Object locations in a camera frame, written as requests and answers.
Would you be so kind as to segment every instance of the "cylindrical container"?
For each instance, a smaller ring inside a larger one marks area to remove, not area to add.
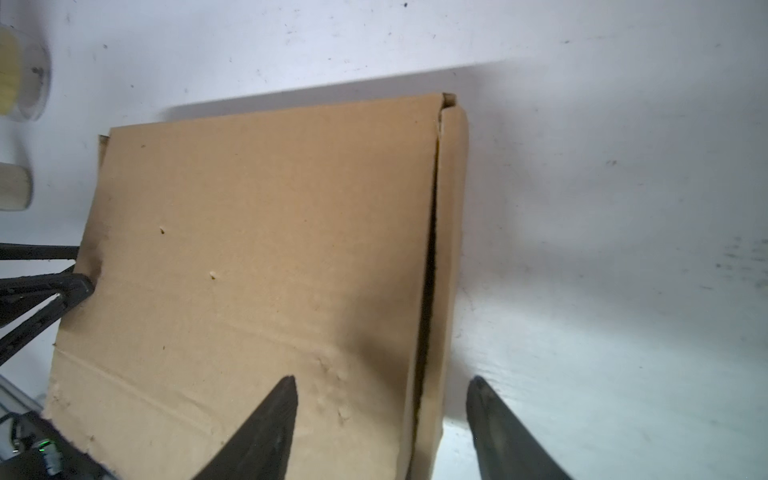
[[[39,42],[0,25],[0,115],[37,120],[51,87],[51,60]]]
[[[0,210],[24,210],[31,199],[29,170],[18,165],[0,164]]]

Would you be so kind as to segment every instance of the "white surface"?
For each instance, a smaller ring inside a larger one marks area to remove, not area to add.
[[[54,74],[39,122],[0,125],[35,178],[0,241],[79,243],[110,126],[454,91],[472,152],[435,477],[478,478],[479,373],[577,480],[765,478],[766,5],[6,0]],[[0,372],[41,394],[50,342]]]

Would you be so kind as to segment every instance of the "cardboard box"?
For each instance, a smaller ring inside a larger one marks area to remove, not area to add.
[[[113,129],[46,416],[181,480],[295,375],[288,478],[428,478],[466,154],[450,94]]]

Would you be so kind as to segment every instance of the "glass jar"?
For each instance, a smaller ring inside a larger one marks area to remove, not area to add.
[[[51,87],[51,60],[39,42],[0,25],[0,115],[37,120]]]

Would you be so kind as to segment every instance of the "stain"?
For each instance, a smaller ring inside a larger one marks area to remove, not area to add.
[[[352,418],[352,409],[347,405],[341,405],[337,412],[339,413],[339,423],[344,425],[350,418]]]

